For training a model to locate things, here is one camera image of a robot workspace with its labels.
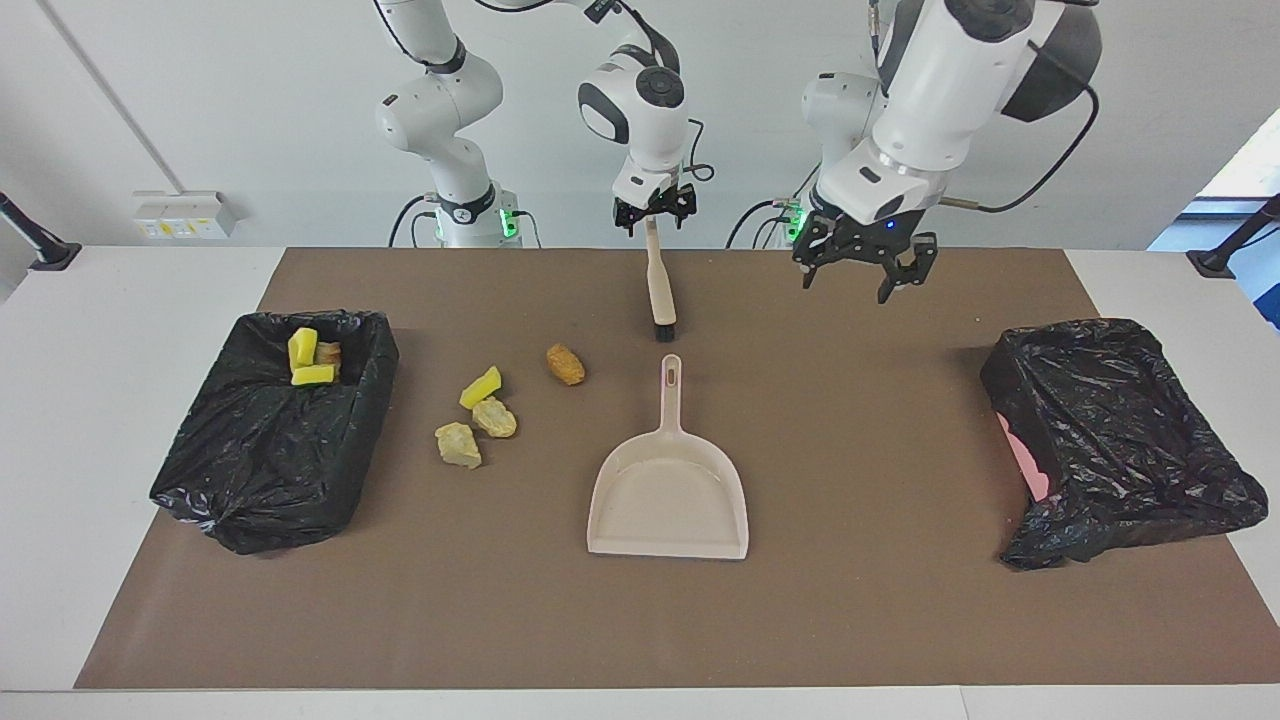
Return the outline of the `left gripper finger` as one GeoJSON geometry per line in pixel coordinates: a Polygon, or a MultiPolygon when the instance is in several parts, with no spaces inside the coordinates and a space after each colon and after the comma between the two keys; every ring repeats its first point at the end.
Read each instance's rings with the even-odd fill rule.
{"type": "Polygon", "coordinates": [[[890,256],[887,249],[879,251],[879,264],[884,269],[884,279],[877,291],[877,302],[888,302],[891,295],[900,287],[923,284],[938,254],[937,234],[914,234],[908,246],[909,263],[900,255],[890,256]]]}
{"type": "Polygon", "coordinates": [[[803,272],[803,288],[809,290],[820,266],[827,264],[828,242],[836,222],[820,214],[806,214],[792,243],[792,261],[803,272]]]}

